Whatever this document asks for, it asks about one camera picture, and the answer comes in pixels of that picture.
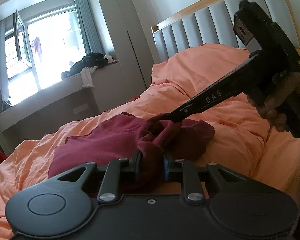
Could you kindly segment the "right hand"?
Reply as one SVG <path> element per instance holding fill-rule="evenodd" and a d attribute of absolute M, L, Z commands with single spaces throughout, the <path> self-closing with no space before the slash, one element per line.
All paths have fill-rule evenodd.
<path fill-rule="evenodd" d="M 250 96 L 247 96 L 247 100 L 256 108 L 259 116 L 266 119 L 278 132 L 289 132 L 286 115 L 278 113 L 276 109 L 294 92 L 300 96 L 300 73 L 296 72 L 287 76 L 264 103 L 258 104 Z"/>

